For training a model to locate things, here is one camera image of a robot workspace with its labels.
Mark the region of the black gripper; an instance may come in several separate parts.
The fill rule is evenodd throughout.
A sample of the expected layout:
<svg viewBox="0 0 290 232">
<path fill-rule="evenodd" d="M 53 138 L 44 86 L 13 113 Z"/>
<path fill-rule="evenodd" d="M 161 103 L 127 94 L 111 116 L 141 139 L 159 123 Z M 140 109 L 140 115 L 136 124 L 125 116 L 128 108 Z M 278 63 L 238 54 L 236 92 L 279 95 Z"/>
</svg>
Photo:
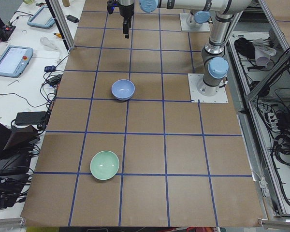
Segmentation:
<svg viewBox="0 0 290 232">
<path fill-rule="evenodd" d="M 134 0 L 119 0 L 119 12 L 123 19 L 122 27 L 123 34 L 126 39 L 129 39 L 129 31 L 131 28 L 131 17 L 134 15 Z"/>
</svg>

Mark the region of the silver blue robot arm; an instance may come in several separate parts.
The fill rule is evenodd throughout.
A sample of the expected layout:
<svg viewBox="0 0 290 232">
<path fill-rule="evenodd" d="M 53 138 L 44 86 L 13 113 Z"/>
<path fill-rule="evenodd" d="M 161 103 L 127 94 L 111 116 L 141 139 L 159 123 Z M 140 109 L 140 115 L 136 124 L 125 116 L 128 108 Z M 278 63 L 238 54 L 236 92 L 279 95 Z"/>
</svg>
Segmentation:
<svg viewBox="0 0 290 232">
<path fill-rule="evenodd" d="M 140 0 L 142 11 L 151 13 L 157 8 L 190 9 L 195 12 L 215 12 L 215 20 L 208 42 L 202 50 L 204 75 L 197 83 L 198 91 L 205 96 L 214 96 L 220 88 L 220 82 L 226 77 L 229 65 L 223 58 L 224 45 L 236 26 L 249 0 Z"/>
</svg>

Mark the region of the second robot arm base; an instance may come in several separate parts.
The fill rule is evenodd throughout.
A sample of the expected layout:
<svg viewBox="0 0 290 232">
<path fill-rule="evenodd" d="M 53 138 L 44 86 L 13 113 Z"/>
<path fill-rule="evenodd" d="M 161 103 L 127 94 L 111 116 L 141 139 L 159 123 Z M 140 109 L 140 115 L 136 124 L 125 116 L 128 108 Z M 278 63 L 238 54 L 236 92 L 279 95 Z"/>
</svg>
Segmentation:
<svg viewBox="0 0 290 232">
<path fill-rule="evenodd" d="M 189 13 L 180 13 L 181 31 L 209 33 L 209 20 L 208 11 L 191 10 Z"/>
</svg>

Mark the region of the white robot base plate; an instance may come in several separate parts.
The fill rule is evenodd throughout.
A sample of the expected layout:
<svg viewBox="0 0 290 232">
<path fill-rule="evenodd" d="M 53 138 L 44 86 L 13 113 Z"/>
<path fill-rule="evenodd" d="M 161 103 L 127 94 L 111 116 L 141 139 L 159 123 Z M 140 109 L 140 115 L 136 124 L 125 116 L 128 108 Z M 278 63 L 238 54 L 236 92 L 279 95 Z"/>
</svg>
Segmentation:
<svg viewBox="0 0 290 232">
<path fill-rule="evenodd" d="M 223 81 L 216 87 L 207 86 L 202 73 L 189 73 L 188 84 L 192 103 L 229 103 Z"/>
</svg>

